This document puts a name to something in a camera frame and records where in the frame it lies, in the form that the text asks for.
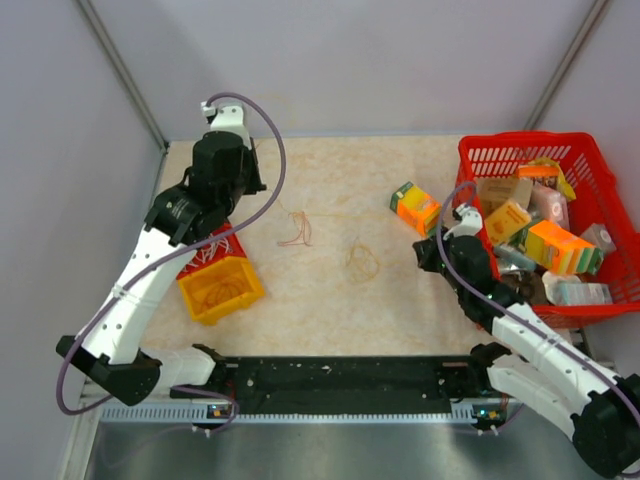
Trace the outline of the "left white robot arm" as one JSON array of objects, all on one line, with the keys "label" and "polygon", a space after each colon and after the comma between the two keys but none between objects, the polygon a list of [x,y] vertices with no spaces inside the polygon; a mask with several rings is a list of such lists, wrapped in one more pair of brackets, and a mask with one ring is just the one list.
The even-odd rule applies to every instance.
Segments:
[{"label": "left white robot arm", "polygon": [[75,367],[108,398],[127,406],[158,390],[194,385],[205,396],[226,387],[216,353],[204,345],[150,353],[141,340],[160,301],[179,273],[205,246],[254,222],[227,228],[244,195],[264,191],[253,138],[212,130],[194,144],[181,181],[155,198],[129,262],[94,318],[56,345],[65,368]]}]

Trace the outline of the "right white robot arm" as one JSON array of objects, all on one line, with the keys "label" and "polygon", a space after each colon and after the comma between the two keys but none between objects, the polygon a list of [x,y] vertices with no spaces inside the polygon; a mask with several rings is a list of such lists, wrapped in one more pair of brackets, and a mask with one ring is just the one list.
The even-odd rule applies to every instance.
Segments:
[{"label": "right white robot arm", "polygon": [[639,377],[623,377],[590,359],[549,327],[497,279],[475,236],[421,240],[420,269],[442,275],[465,316],[495,338],[489,360],[467,370],[469,388],[505,393],[552,423],[594,472],[639,476]]}]

